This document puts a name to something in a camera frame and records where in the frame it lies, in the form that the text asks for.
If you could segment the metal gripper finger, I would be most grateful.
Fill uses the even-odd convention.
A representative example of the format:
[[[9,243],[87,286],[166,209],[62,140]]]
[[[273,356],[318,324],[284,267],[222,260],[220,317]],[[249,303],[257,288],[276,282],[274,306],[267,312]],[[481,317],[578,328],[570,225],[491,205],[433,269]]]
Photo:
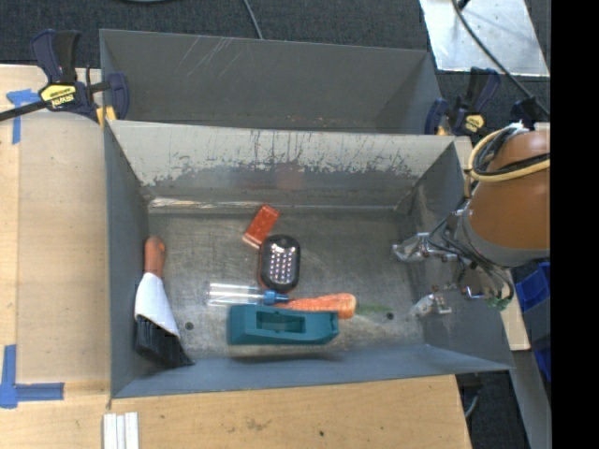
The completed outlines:
[[[408,239],[393,243],[391,251],[400,262],[422,262],[430,255],[428,237],[426,232],[416,233]]]
[[[441,295],[433,293],[422,297],[410,309],[410,315],[413,317],[424,317],[432,314],[447,315],[451,313],[452,309],[446,304],[446,299]]]

